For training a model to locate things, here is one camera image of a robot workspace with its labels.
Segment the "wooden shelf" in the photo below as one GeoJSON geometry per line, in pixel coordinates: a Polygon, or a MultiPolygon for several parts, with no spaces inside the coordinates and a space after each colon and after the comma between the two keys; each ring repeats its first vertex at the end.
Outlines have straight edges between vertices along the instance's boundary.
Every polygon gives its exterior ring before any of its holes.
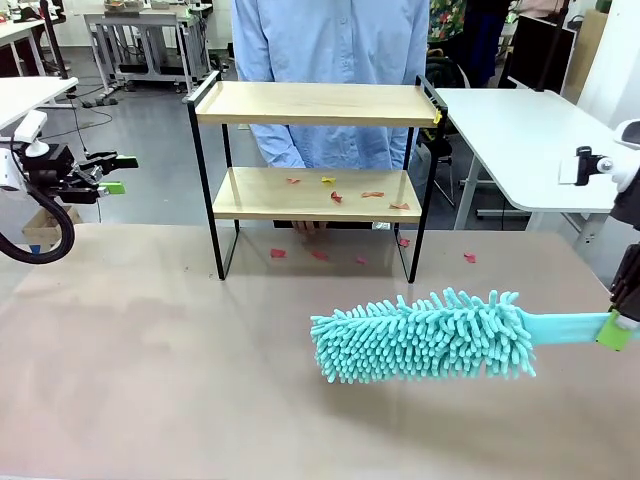
{"type": "Polygon", "coordinates": [[[436,109],[409,85],[218,82],[196,112],[203,123],[432,127],[436,109]]]}
{"type": "Polygon", "coordinates": [[[420,203],[404,170],[230,168],[213,203],[221,219],[418,223],[420,203]],[[322,177],[335,178],[334,184],[322,177]],[[299,179],[296,184],[288,178],[299,179]],[[331,198],[342,196],[338,204],[331,198]],[[384,197],[362,198],[363,192],[384,197]],[[409,205],[393,209],[390,203],[409,205]]]}

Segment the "human hand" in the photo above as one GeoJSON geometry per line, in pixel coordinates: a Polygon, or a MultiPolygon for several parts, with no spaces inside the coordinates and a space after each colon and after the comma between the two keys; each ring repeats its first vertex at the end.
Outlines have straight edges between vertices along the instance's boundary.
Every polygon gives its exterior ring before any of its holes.
{"type": "Polygon", "coordinates": [[[315,235],[318,230],[325,230],[327,222],[318,222],[318,227],[313,222],[291,222],[293,229],[302,235],[315,235]]]}

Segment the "black cable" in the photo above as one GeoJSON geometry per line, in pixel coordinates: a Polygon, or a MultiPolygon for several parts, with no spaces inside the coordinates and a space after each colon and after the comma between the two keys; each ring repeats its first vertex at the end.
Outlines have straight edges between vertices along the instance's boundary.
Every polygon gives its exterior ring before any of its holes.
{"type": "Polygon", "coordinates": [[[125,52],[127,52],[129,55],[135,55],[136,58],[140,57],[140,56],[144,56],[144,51],[138,47],[135,44],[132,44],[131,47],[136,49],[137,52],[132,52],[131,50],[129,50],[128,46],[125,47],[122,43],[120,43],[120,40],[118,40],[118,38],[116,37],[116,43],[120,46],[120,48],[122,48],[125,52]]]}
{"type": "Polygon", "coordinates": [[[52,263],[60,260],[73,248],[73,244],[75,243],[76,238],[75,230],[73,228],[73,222],[71,221],[71,218],[69,218],[69,215],[64,210],[64,208],[62,208],[53,199],[47,197],[45,194],[40,192],[37,188],[33,187],[29,183],[26,175],[24,174],[24,171],[22,170],[22,168],[20,168],[20,165],[16,160],[15,152],[13,149],[14,141],[15,138],[12,135],[9,146],[9,148],[11,149],[11,157],[16,167],[20,171],[22,178],[24,178],[25,180],[27,193],[29,194],[29,196],[35,199],[35,201],[38,202],[42,208],[49,212],[53,216],[53,218],[57,220],[58,225],[60,225],[61,239],[60,244],[50,252],[34,254],[16,247],[7,239],[7,237],[0,233],[0,252],[4,253],[9,258],[22,263],[29,263],[32,265],[44,265],[46,263],[52,263]]]}
{"type": "Polygon", "coordinates": [[[500,230],[504,232],[504,209],[507,208],[507,197],[502,196],[502,216],[500,217],[500,230]]]}
{"type": "Polygon", "coordinates": [[[11,135],[11,138],[9,139],[9,151],[11,152],[11,160],[13,160],[13,164],[16,166],[16,168],[20,172],[20,175],[22,175],[23,180],[25,182],[28,182],[27,176],[24,174],[24,170],[22,170],[22,167],[18,164],[18,159],[16,158],[16,151],[13,148],[14,142],[15,142],[15,133],[11,135]]]}
{"type": "Polygon", "coordinates": [[[69,103],[71,104],[71,108],[73,109],[73,118],[76,121],[76,130],[78,132],[78,138],[80,138],[82,149],[84,150],[85,153],[87,153],[87,146],[84,144],[84,140],[82,139],[82,134],[80,133],[80,125],[78,125],[78,112],[76,111],[76,106],[73,104],[72,99],[69,99],[69,103]]]}
{"type": "MultiPolygon", "coordinates": [[[[102,123],[94,123],[93,125],[87,125],[85,127],[80,127],[78,130],[87,130],[89,128],[94,128],[94,127],[101,127],[102,125],[106,125],[107,123],[111,123],[113,121],[113,117],[111,115],[109,115],[108,113],[104,113],[104,112],[99,112],[97,110],[94,110],[92,108],[90,108],[89,110],[91,110],[93,113],[97,113],[98,115],[103,115],[105,117],[108,117],[109,120],[102,122],[102,123]]],[[[49,138],[54,138],[54,137],[61,137],[63,135],[68,135],[70,133],[75,132],[76,130],[69,130],[68,132],[63,132],[63,133],[56,133],[54,135],[47,135],[46,137],[42,137],[40,140],[47,140],[49,138]]]]}
{"type": "Polygon", "coordinates": [[[76,98],[86,97],[87,95],[91,95],[92,93],[99,92],[100,90],[102,90],[104,88],[104,85],[102,85],[102,84],[100,84],[100,86],[98,86],[98,85],[80,85],[80,86],[81,87],[89,87],[89,86],[91,86],[91,87],[98,87],[98,88],[96,88],[94,90],[91,90],[89,92],[84,92],[84,93],[81,93],[79,95],[75,95],[76,98]]]}

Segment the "monitor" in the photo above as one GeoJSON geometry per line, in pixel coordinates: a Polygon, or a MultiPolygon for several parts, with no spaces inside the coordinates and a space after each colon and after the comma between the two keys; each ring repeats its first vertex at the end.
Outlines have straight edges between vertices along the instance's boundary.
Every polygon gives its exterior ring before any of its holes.
{"type": "MultiPolygon", "coordinates": [[[[513,39],[513,56],[509,69],[511,80],[529,88],[537,88],[551,50],[555,29],[556,26],[553,23],[525,15],[520,16],[513,39]]],[[[544,83],[545,90],[562,93],[575,36],[574,31],[562,29],[544,83]]]]}

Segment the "cardboard box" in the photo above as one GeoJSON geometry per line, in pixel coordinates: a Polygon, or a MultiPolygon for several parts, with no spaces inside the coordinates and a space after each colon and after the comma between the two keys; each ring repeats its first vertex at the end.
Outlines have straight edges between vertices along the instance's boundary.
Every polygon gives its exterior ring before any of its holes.
{"type": "Polygon", "coordinates": [[[602,32],[607,24],[607,17],[606,13],[600,13],[594,9],[587,10],[584,15],[564,87],[564,98],[574,104],[578,103],[587,76],[589,76],[593,59],[600,45],[602,32]]]}
{"type": "MultiPolygon", "coordinates": [[[[82,223],[82,219],[75,207],[63,207],[74,225],[82,223]]],[[[31,220],[22,229],[22,233],[29,245],[41,245],[50,247],[60,241],[60,225],[44,208],[38,210],[31,220]]]]}

